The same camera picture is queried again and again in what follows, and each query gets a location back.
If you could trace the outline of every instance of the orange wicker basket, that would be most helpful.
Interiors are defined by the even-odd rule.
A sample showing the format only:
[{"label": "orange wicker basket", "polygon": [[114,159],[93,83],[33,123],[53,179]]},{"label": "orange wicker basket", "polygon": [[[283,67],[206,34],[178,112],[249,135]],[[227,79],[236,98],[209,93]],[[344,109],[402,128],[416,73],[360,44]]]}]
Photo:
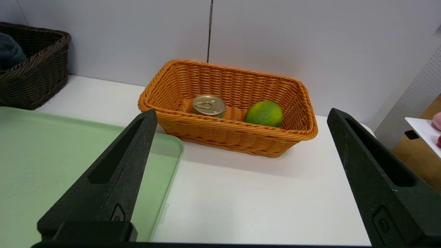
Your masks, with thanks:
[{"label": "orange wicker basket", "polygon": [[[201,94],[225,101],[223,118],[192,113],[193,98]],[[242,122],[247,110],[263,100],[283,109],[280,128]],[[318,133],[308,91],[300,81],[190,60],[166,63],[141,94],[138,107],[141,111],[154,108],[168,134],[253,155],[279,157]]]}]

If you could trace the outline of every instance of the can lid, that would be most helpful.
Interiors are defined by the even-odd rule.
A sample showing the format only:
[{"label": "can lid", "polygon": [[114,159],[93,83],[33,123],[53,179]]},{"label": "can lid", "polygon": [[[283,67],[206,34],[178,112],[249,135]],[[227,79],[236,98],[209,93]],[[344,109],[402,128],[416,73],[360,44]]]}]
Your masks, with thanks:
[{"label": "can lid", "polygon": [[217,96],[200,95],[193,100],[193,109],[206,116],[218,116],[225,111],[225,102]]}]

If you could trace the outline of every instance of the pull tab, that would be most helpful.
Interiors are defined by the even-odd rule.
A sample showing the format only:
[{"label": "pull tab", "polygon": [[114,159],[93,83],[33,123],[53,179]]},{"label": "pull tab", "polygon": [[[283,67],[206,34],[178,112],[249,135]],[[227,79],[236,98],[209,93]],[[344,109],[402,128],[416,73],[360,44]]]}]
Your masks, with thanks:
[{"label": "pull tab", "polygon": [[213,103],[211,103],[209,101],[198,101],[198,102],[194,103],[194,106],[196,108],[200,108],[200,109],[212,109]]}]

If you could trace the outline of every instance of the basket rim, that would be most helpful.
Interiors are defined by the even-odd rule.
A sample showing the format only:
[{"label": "basket rim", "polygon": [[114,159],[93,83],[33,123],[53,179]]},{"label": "basket rim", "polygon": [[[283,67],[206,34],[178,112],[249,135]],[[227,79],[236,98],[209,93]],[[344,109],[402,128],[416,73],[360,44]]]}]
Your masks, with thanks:
[{"label": "basket rim", "polygon": [[60,30],[52,30],[47,28],[31,27],[21,24],[0,22],[0,27],[2,26],[11,26],[17,29],[34,31],[34,32],[36,31],[41,33],[59,34],[62,35],[62,38],[57,40],[54,44],[46,47],[45,49],[40,50],[38,53],[32,55],[31,57],[26,58],[26,60],[24,60],[23,62],[16,64],[14,67],[9,68],[8,70],[5,71],[1,71],[0,77],[7,77],[10,73],[14,73],[15,75],[16,73],[25,73],[31,70],[33,67],[43,63],[46,58],[60,51],[64,46],[68,45],[72,40],[72,37],[69,33]]},{"label": "basket rim", "polygon": [[[222,70],[228,70],[228,71],[233,71],[233,72],[247,73],[247,74],[258,75],[258,76],[263,76],[263,77],[270,77],[270,78],[274,78],[274,79],[284,80],[287,82],[297,83],[300,85],[301,94],[303,96],[304,102],[308,106],[310,106],[310,108],[308,108],[308,115],[307,115],[307,118],[309,119],[308,121],[310,121],[310,125],[309,125],[308,129],[306,129],[306,130],[286,130],[286,129],[282,129],[282,128],[275,128],[275,127],[269,127],[269,126],[263,126],[263,125],[250,124],[250,123],[246,123],[243,121],[227,120],[227,119],[215,118],[215,117],[211,117],[211,116],[201,116],[201,115],[196,115],[193,113],[186,113],[186,112],[181,112],[181,111],[163,109],[163,108],[153,106],[150,103],[148,103],[147,101],[145,101],[145,102],[142,101],[142,95],[143,94],[145,96],[149,95],[148,93],[153,91],[153,87],[155,86],[155,84],[157,82],[159,82],[161,80],[162,76],[164,75],[164,72],[167,71],[171,66],[176,65],[176,64],[199,65],[199,66],[204,66],[204,67],[213,68],[213,69],[222,69]],[[257,71],[252,71],[252,70],[244,70],[244,69],[240,69],[240,68],[232,68],[232,67],[228,67],[228,66],[220,66],[220,65],[216,65],[216,64],[210,64],[210,63],[198,62],[198,61],[192,61],[192,60],[171,60],[171,61],[167,62],[161,68],[161,70],[153,77],[152,81],[147,85],[147,87],[144,89],[143,93],[141,94],[141,96],[139,98],[138,107],[142,111],[146,111],[148,109],[155,109],[158,114],[158,119],[165,117],[165,118],[167,118],[167,120],[173,120],[174,116],[185,116],[185,117],[187,117],[187,120],[191,121],[194,124],[196,124],[196,123],[200,123],[200,124],[204,123],[205,125],[213,124],[213,126],[216,125],[217,128],[228,128],[229,130],[232,130],[232,131],[233,130],[234,131],[243,131],[246,133],[257,134],[257,135],[264,134],[265,136],[283,137],[284,139],[291,139],[291,140],[295,140],[295,141],[310,140],[310,139],[313,139],[318,134],[317,120],[315,118],[315,114],[314,114],[314,110],[312,108],[311,101],[308,97],[308,90],[303,85],[303,83],[301,81],[294,79],[294,78],[281,76],[281,75],[274,75],[274,74],[257,72]]]}]

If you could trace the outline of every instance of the pink object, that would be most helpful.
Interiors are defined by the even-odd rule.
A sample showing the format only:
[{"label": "pink object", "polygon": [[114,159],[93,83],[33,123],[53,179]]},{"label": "pink object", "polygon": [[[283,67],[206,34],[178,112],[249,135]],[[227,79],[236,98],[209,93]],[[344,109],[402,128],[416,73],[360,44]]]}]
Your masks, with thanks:
[{"label": "pink object", "polygon": [[434,123],[434,126],[436,128],[438,128],[438,130],[441,131],[441,112],[439,112],[438,114],[434,115],[433,123]]}]

